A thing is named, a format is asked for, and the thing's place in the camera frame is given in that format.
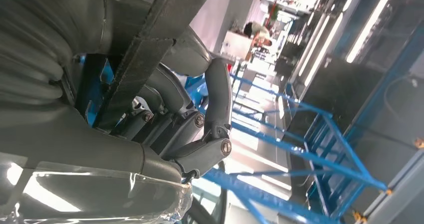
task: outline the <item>fluorescent light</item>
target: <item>fluorescent light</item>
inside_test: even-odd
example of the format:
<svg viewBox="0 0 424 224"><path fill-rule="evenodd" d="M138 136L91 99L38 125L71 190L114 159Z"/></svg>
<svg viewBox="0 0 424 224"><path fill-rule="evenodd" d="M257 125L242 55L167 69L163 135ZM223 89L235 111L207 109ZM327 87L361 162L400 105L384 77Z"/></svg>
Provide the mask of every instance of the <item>fluorescent light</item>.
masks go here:
<svg viewBox="0 0 424 224"><path fill-rule="evenodd" d="M330 34L327 37L327 40L325 41L324 45L322 46L322 49L319 52L318 57L316 57L315 63L313 64L311 71L309 72L308 76L306 77L305 86L308 86L309 83L311 82L312 77L315 74L316 70L318 69L321 61L323 60L324 55L327 53L327 48L329 47L329 44L330 44L331 40L333 39L335 32L337 31L342 19L343 19L343 13L340 13L337 20L334 23L334 26L331 29Z"/></svg>
<svg viewBox="0 0 424 224"><path fill-rule="evenodd" d="M348 54L346 61L348 63L352 63L356 56L358 55L358 52L360 48L362 47L365 39L367 38L371 28L376 23L378 17L382 13L386 3L388 0L380 0L377 6L375 7L374 11L372 12L370 18L366 22L365 26L363 27L359 37L357 38L355 44L353 45L352 49L350 50L350 53Z"/></svg>
<svg viewBox="0 0 424 224"><path fill-rule="evenodd" d="M310 50L309 50L309 52L307 53L307 56L306 56L305 61L303 62L302 68L300 68L299 76L301 76L301 75L302 75L302 73L304 72L304 70L305 70L305 68L306 68L307 63L308 63L309 59L311 58L312 53L314 52L315 46L317 45L317 43L318 43L318 41L319 41L319 39L320 39L321 35L323 34L322 32L324 32L324 29L326 28L327 23L329 22L329 19L330 19L330 15L327 15L327 17L326 17L326 18L325 18L325 20L324 20L323 25L321 26L321 29L320 29L320 30L319 30L319 32L318 32L318 35L316 36L315 40L314 40L314 41L313 41L313 43L312 43L312 47L311 47L311 49L310 49Z"/></svg>
<svg viewBox="0 0 424 224"><path fill-rule="evenodd" d="M349 5L351 4L351 2L352 0L346 0L346 3L343 6L343 10L342 10L343 12L345 12L349 8Z"/></svg>
<svg viewBox="0 0 424 224"><path fill-rule="evenodd" d="M289 191L292 190L292 187L290 185L285 184L283 182L280 182L280 181L278 181L278 180L276 180L276 179L274 179L272 177L269 177L267 175L262 175L262 179L264 179L265 181L268 181L268 182L270 182L270 183L272 183L274 185L277 185L279 187L285 188L285 189L287 189Z"/></svg>
<svg viewBox="0 0 424 224"><path fill-rule="evenodd" d="M241 180L241 181L243 181L243 182L245 182L245 183L247 183L247 184L249 184L251 186L254 186L256 188L259 188L261 190L264 190L265 192L267 192L267 193L269 193L271 195L274 195L276 197L279 197L281 199L284 199L286 201L290 198L286 194L284 194L282 192L279 192L273 186L269 185L268 183L262 181L259 178L238 175L237 176L237 179L239 179L239 180Z"/></svg>
<svg viewBox="0 0 424 224"><path fill-rule="evenodd" d="M283 106L283 98L281 96L278 97L278 110L279 110L279 118L283 118L284 117L284 106Z"/></svg>
<svg viewBox="0 0 424 224"><path fill-rule="evenodd" d="M273 167L275 169L278 169L280 171L283 171L283 172L288 172L289 171L287 168L285 168L285 167L283 167L281 165L278 165L277 163L271 162L270 160L265 159L265 158L263 158L263 157L261 157L261 156L259 156L257 154L254 154L254 153L252 153L252 152L250 152L248 150L245 150L245 149L243 149L243 148L241 148L241 147L239 147L237 145L233 145L232 146L232 150L234 152L240 153L240 154L242 154L242 155L244 155L246 157L252 158L252 159L254 159L254 160L258 161L258 162L261 162L263 164L266 164L266 165L268 165L270 167Z"/></svg>
<svg viewBox="0 0 424 224"><path fill-rule="evenodd" d="M300 37L299 37L299 39L298 39L298 41L297 41L297 44L298 44L298 45L300 45L300 43L301 43L301 41L302 41L302 38L303 38L303 36L300 36Z"/></svg>
<svg viewBox="0 0 424 224"><path fill-rule="evenodd" d="M311 24L312 18L314 17L315 12L310 14L309 20L307 21L307 26Z"/></svg>
<svg viewBox="0 0 424 224"><path fill-rule="evenodd" d="M15 163L11 164L11 167L7 170L7 179L13 185L18 183L19 177L21 176L23 169ZM25 189L24 193L28 194L37 201L49 206L59 212L80 212L81 210L65 201L64 199L53 194L49 190L45 189L36 180L37 175L33 175Z"/></svg>

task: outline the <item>reflective surface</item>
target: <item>reflective surface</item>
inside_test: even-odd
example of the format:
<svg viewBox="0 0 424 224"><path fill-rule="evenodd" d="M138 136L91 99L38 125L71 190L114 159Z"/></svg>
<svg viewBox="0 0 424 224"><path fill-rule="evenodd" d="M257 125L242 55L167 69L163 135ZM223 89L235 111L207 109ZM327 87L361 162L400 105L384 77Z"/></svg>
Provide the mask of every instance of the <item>reflective surface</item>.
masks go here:
<svg viewBox="0 0 424 224"><path fill-rule="evenodd" d="M0 223L175 223L191 185L0 153Z"/></svg>

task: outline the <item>blue metal frame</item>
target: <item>blue metal frame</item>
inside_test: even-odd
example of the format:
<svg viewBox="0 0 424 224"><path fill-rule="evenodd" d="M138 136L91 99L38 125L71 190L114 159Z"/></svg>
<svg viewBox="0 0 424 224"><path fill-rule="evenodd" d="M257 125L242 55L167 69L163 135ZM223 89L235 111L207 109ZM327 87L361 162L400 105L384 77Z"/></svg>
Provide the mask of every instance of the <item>blue metal frame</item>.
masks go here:
<svg viewBox="0 0 424 224"><path fill-rule="evenodd" d="M233 108L233 112L247 119L260 123L261 125L274 129L294 139L297 145L286 141L281 141L275 137L271 137L265 133L252 130L239 122L232 122L232 128L238 129L253 137L259 138L287 152L309 160L310 170L296 170L290 172L281 171L264 171L254 173L233 173L225 174L221 171L212 169L205 174L204 178L217 183L221 187L233 191L251 213L258 219L260 223L267 223L257 209L251 204L251 201L258 202L264 206L278 210L281 214L304 224L321 224L339 223L340 218L352 205L355 199L362 193L365 187L374 187L380 190L387 190L387 186L374 179L359 158L354 153L350 144L341 134L335 122L332 120L332 114L324 110L313 107L309 104L299 102L285 94L275 93L272 90L259 87L249 80L231 75L234 80L239 80L240 84L234 99L240 93L243 83L254 86L260 90L268 92L276 97L282 97L289 103L290 111L295 114L298 111L312 111L316 113L316 117L304 133L303 137L299 134L288 132L276 125L266 121L259 120L254 117L256 113L245 113ZM188 87L190 92L196 90ZM198 107L200 112L205 112L201 107ZM262 112L275 113L279 110L270 110ZM315 213L305 208L292 204L286 200L275 197L261 189L252 187L237 179L237 176L312 176L314 178L313 190L316 190L317 196L321 203L322 213Z"/></svg>
<svg viewBox="0 0 424 224"><path fill-rule="evenodd" d="M237 196L262 204L266 207L279 211L282 215L304 224L340 224L337 220L332 220L308 209L283 200L279 197L262 191L240 181L235 176L228 175L220 170L211 169L203 178L214 182L221 187L233 191Z"/></svg>

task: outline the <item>blue metal bar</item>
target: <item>blue metal bar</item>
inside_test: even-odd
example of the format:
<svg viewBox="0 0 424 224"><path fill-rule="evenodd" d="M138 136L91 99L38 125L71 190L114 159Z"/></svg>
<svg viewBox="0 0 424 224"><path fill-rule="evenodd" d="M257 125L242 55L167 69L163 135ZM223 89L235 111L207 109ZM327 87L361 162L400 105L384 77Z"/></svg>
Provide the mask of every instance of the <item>blue metal bar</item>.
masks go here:
<svg viewBox="0 0 424 224"><path fill-rule="evenodd" d="M191 94L193 92L196 92L197 88L199 88L202 84L206 83L206 80L204 79L205 77L203 76L203 78L199 79L198 81L196 81L193 84L190 84L189 86L187 86L185 88L185 90L187 91L188 94Z"/></svg>
<svg viewBox="0 0 424 224"><path fill-rule="evenodd" d="M330 127L331 131L334 133L335 138L344 146L345 152L349 155L350 159L356 164L356 166L359 168L359 170L366 176L371 177L368 170L365 168L365 166L362 164L360 159L357 157L355 152L353 151L352 147L349 145L349 143L346 141L346 139L343 137L342 133L338 129L337 125L334 123L334 121L331 118L328 118L326 116L323 116L324 120L327 122L328 126Z"/></svg>
<svg viewBox="0 0 424 224"><path fill-rule="evenodd" d="M307 143L304 144L304 147L306 151L309 152ZM309 161L309 164L312 171L317 170L312 161ZM316 190L318 191L319 200L321 201L322 212L324 212L325 215L330 216L331 210L330 210L330 202L328 200L329 194L328 194L328 190L323 187L323 179L322 177L319 177L318 175L313 175L313 179L315 180Z"/></svg>
<svg viewBox="0 0 424 224"><path fill-rule="evenodd" d="M315 153L317 151L317 148L321 146L321 143L323 142L326 135L329 133L328 126L325 126L320 130L318 136L316 137L316 141L313 142L313 145L310 149L310 152Z"/></svg>
<svg viewBox="0 0 424 224"><path fill-rule="evenodd" d="M309 105L309 104L307 104L307 103L303 103L303 102L300 102L300 101L298 101L298 100L294 100L294 99L292 99L292 98L289 98L289 97L287 97L286 95L284 95L283 93L275 93L275 92L274 92L274 91L272 91L272 90L269 90L269 89L266 89L266 88L262 88L262 87L260 87L260 86L258 86L258 85L256 85L256 84L253 84L252 82L250 82L250 81L249 81L249 80L247 80L247 79L239 78L239 77L236 77L236 76L234 76L234 75L232 75L232 74L230 74L230 76L231 76L232 78L234 78L234 79L240 80L240 84L241 84L241 83L247 83L247 84L249 84L249 85L251 85L251 86L253 86L253 87L256 87L256 88L258 88L258 89L261 89L261 90L263 90L263 91L265 91L265 92L268 92L268 93L270 93L270 94L273 94L273 95L275 95L275 96L277 96L277 97L281 96L281 98L283 98L283 99L285 99L285 100L287 100L287 101L289 101L289 102L291 102L291 103L296 103L296 104L298 104L298 105L300 105L300 106L302 106L302 107L304 107L304 108L307 108L307 109L309 109L309 110L311 110L311 111L314 111L314 112L316 112L316 113L320 113L320 114L322 114L322 115L326 115L326 116L328 116L328 117L332 117L332 116L333 116L331 113L329 113L329 112L327 112L327 111L324 111L324 110L322 110L322 109L316 108L316 107L314 107L314 106L312 106L312 105Z"/></svg>
<svg viewBox="0 0 424 224"><path fill-rule="evenodd" d="M310 124L309 128L307 129L304 139L308 142L311 139L311 135L314 132L314 126L317 124L318 119L320 119L320 114L317 113L315 118L313 119L312 123Z"/></svg>
<svg viewBox="0 0 424 224"><path fill-rule="evenodd" d="M235 176L230 176L220 170L211 169L205 179L233 191L242 197L279 211L282 215L303 224L340 224L329 217L308 211L306 208L271 195L259 188L253 187Z"/></svg>
<svg viewBox="0 0 424 224"><path fill-rule="evenodd" d="M232 112L233 112L233 113L236 113L236 114L239 114L239 115L241 115L241 116L243 116L243 117L246 117L246 118L248 118L248 119L250 119L250 120L257 121L257 122L259 122L259 123L263 124L263 125L264 125L264 126L266 126L266 127L273 128L273 129L275 129L275 130L277 130L277 131L280 131L280 132L282 132L282 133L286 134L287 136L289 136L289 137L291 137L291 138L294 138L294 139L296 139L296 140L298 140L298 141L300 141L300 142L302 142L302 143L305 141L305 140L304 140L301 136L299 136L299 135L296 135L296 134L290 133L290 132L288 132L288 131L286 131L286 130L284 130L284 129L281 129L281 128L279 128L279 127L275 126L275 125L269 124L269 123L264 122L264 121L262 121L262 120L258 120L258 119L256 119L255 117L252 117L251 115L249 115L249 114L247 114L247 113L241 112L241 111L236 110L236 109L233 109L233 110L232 110Z"/></svg>
<svg viewBox="0 0 424 224"><path fill-rule="evenodd" d="M323 151L322 151L320 157L326 158L326 156L332 151L332 148L333 148L334 144L336 144L336 138L335 137L332 137L330 139L330 141L328 142L327 146L325 146L323 148Z"/></svg>
<svg viewBox="0 0 424 224"><path fill-rule="evenodd" d="M343 216L343 214L345 214L348 208L354 203L354 201L359 197L364 188L364 185L360 185L356 190L350 193L348 199L343 201L342 204L338 206L336 210L334 210L330 217L332 219L339 220Z"/></svg>
<svg viewBox="0 0 424 224"><path fill-rule="evenodd" d="M269 224L264 216L253 206L253 204L243 197L242 195L235 194L237 198L243 203L243 205L249 210L249 212L259 221L261 224Z"/></svg>
<svg viewBox="0 0 424 224"><path fill-rule="evenodd" d="M290 172L283 172L283 171L265 171L265 172L254 172L254 173L230 173L232 176L282 176L282 177L301 177L301 176L308 176L308 175L323 175L325 173L331 173L331 170L319 170L319 171L312 171L312 170L302 170L302 171L290 171Z"/></svg>
<svg viewBox="0 0 424 224"><path fill-rule="evenodd" d="M330 194L328 200L331 203L335 203L336 199L340 197L340 194L342 194L343 190L346 189L346 187L352 182L349 178L344 178L343 181L341 181L339 184L337 184L334 191Z"/></svg>
<svg viewBox="0 0 424 224"><path fill-rule="evenodd" d="M320 134L320 131L322 130L322 127L324 126L324 124L325 124L324 120L321 119L321 120L318 120L315 127L312 127L313 130L311 131L309 138L305 139L309 146L312 147L314 145L315 139Z"/></svg>
<svg viewBox="0 0 424 224"><path fill-rule="evenodd" d="M234 99L233 99L233 107L234 107L234 102L236 101L236 99L237 99L237 96L239 95L238 93L240 93L240 89L242 88L241 86L242 86L242 82L240 81L240 83L238 84L238 89L237 89L237 93L235 94L235 96L234 96Z"/></svg>
<svg viewBox="0 0 424 224"><path fill-rule="evenodd" d="M343 167L339 164L335 164L333 162L330 162L329 160L318 157L314 153L306 152L304 149L296 147L296 146L294 146L290 143L287 143L287 142L284 142L284 141L277 142L276 139L273 138L273 137L270 137L270 136L268 136L264 133L261 133L261 132L256 132L256 131L249 129L249 128L246 128L243 125L240 125L238 123L233 122L231 125L235 129L238 129L238 130L240 130L244 133L247 133L249 135L252 135L254 137L262 139L262 140L264 140L264 141L266 141L266 142L268 142L268 143L270 143L274 146L277 146L281 149L284 149L284 150L288 151L289 153L297 155L301 158L313 161L314 163L316 163L318 165L329 167L337 173L346 175L346 176L348 176L352 179L358 180L360 182L364 182L367 185L374 186L374 187L377 187L377 188L382 189L382 190L387 190L387 187L384 183L382 183L382 182L380 182L380 181L378 181L378 180L376 180L372 177L365 176L365 175L363 175L361 173L357 173L357 172L355 172L355 171L353 171L349 168L346 168L346 167Z"/></svg>
<svg viewBox="0 0 424 224"><path fill-rule="evenodd" d="M327 147L318 147L318 149L321 149L321 150L325 150ZM332 155L336 155L336 156L338 156L340 153L338 153L338 152L336 152L336 151L333 151L333 150L330 150L328 153L327 153L327 155L328 154L332 154Z"/></svg>

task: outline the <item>ceiling light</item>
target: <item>ceiling light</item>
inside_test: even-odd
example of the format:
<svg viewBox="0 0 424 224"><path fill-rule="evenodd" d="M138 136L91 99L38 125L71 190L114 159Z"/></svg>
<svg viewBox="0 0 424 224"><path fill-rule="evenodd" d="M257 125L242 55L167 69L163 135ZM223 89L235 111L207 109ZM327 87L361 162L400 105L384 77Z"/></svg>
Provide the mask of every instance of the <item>ceiling light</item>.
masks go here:
<svg viewBox="0 0 424 224"><path fill-rule="evenodd" d="M262 175L262 179L264 179L265 181L268 181L268 182L270 182L270 183L272 183L274 185L277 185L279 187L285 188L285 189L287 189L289 191L292 190L292 187L290 185L285 184L283 182L280 182L280 181L278 181L278 180L276 180L276 179L274 179L272 177L269 177L267 175Z"/></svg>
<svg viewBox="0 0 424 224"><path fill-rule="evenodd" d="M346 58L346 61L348 63L352 63L354 59L356 58L356 56L358 55L360 48L362 47L365 39L367 38L369 32L371 31L371 28L374 26L378 17L382 13L387 1L388 0L380 0L377 6L375 7L374 11L372 12L370 18L368 19L365 26L363 27L355 44L353 45L352 49L350 50L350 53L348 54Z"/></svg>
<svg viewBox="0 0 424 224"><path fill-rule="evenodd" d="M314 17L315 12L310 14L309 20L307 21L307 26L311 24L312 18Z"/></svg>
<svg viewBox="0 0 424 224"><path fill-rule="evenodd" d="M314 41L313 41L313 43L312 43L312 47L311 47L311 49L310 49L310 50L309 50L309 52L307 53L307 56L306 56L305 61L303 62L302 68L300 68L299 76L301 76L301 75L302 75L302 73L304 72L304 70L305 70L305 68L306 68L307 63L308 63L309 59L311 58L312 53L314 52L315 46L317 45L317 43L318 43L318 41L319 41L319 39L320 39L321 35L323 34L322 32L324 31L324 29L325 29L325 28L326 28L326 26L327 26L327 23L329 22L329 19L330 19L330 16L329 16L329 15L327 15L327 17L325 18L324 23L323 23L323 25L322 25L321 29L320 29L320 30L319 30L319 32L318 32L318 35L316 36L315 40L314 40Z"/></svg>
<svg viewBox="0 0 424 224"><path fill-rule="evenodd" d="M346 0L346 3L343 6L343 10L342 10L343 12L345 12L349 8L349 5L351 4L351 2L352 0Z"/></svg>
<svg viewBox="0 0 424 224"><path fill-rule="evenodd" d="M298 41L297 41L297 44L298 44L298 45L300 45L300 44L301 44L302 38L303 38L302 36L300 36L300 37L299 37L299 39L298 39Z"/></svg>
<svg viewBox="0 0 424 224"><path fill-rule="evenodd" d="M289 171L287 168L285 168L285 167L283 167L281 165L278 165L277 163L271 162L270 160L265 159L265 158L263 158L263 157L261 157L261 156L259 156L257 154L254 154L254 153L252 153L252 152L250 152L248 150L245 150L245 149L243 149L243 148L241 148L241 147L239 147L237 145L233 145L232 146L232 150L234 152L240 153L240 154L242 154L242 155L244 155L246 157L252 158L252 159L254 159L254 160L258 161L258 162L261 162L263 164L266 164L266 165L268 165L270 167L273 167L275 169L278 169L280 171L283 171L283 172L288 172Z"/></svg>
<svg viewBox="0 0 424 224"><path fill-rule="evenodd" d="M279 110L279 118L283 118L284 117L284 106L283 106L283 98L281 96L278 97L278 110Z"/></svg>
<svg viewBox="0 0 424 224"><path fill-rule="evenodd" d="M338 16L337 20L334 23L334 26L331 29L330 34L327 37L327 40L325 41L324 45L322 46L321 51L318 54L318 57L316 57L315 63L313 64L312 69L309 72L309 74L308 74L308 76L307 76L307 78L305 80L305 86L308 86L309 83L311 82L312 77L315 74L316 70L318 69L321 61L323 60L324 55L327 53L327 48L329 47L329 44L330 44L331 40L333 39L333 37L335 35L335 32L337 31L337 29L338 29L338 27L339 27L340 22L342 21L342 19L343 19L343 13L341 13Z"/></svg>

